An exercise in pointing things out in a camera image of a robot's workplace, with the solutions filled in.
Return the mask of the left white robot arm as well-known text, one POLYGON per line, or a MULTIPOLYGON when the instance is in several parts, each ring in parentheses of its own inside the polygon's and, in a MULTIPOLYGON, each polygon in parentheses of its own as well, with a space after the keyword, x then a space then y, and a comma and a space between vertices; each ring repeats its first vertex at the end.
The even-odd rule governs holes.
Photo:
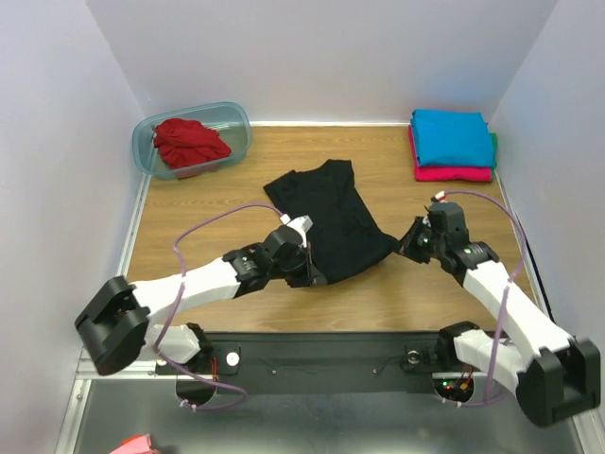
POLYGON ((172 326, 174 317, 260 291, 272 280, 284 280, 292 288, 325 284, 311 257, 307 233, 312 225, 308 216, 284 218, 264 241, 229 251, 197 269, 135 283, 124 276, 108 280, 75 320, 95 370, 114 375, 161 352, 188 372, 203 371, 210 363, 210 349, 192 328, 172 326))

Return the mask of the black t shirt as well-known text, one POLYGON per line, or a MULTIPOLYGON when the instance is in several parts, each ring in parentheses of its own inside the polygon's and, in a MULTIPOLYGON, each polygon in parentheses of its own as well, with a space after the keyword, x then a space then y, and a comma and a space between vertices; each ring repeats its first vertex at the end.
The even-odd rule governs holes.
POLYGON ((349 160, 291 170, 264 186, 272 204, 291 218, 308 216, 313 263, 329 285, 366 271, 398 248, 384 233, 354 186, 349 160))

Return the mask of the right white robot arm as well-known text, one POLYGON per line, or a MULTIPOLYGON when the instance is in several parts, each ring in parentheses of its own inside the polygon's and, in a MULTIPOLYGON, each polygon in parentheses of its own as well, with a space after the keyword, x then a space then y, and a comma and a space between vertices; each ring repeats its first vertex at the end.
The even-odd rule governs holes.
POLYGON ((557 326, 514 283, 495 251, 473 241, 463 209, 434 197, 400 240, 400 255, 432 260, 495 318, 488 335, 473 323, 443 328, 435 358, 446 369, 467 364, 515 395, 526 418, 538 427, 599 407, 601 357, 589 340, 576 340, 557 326))

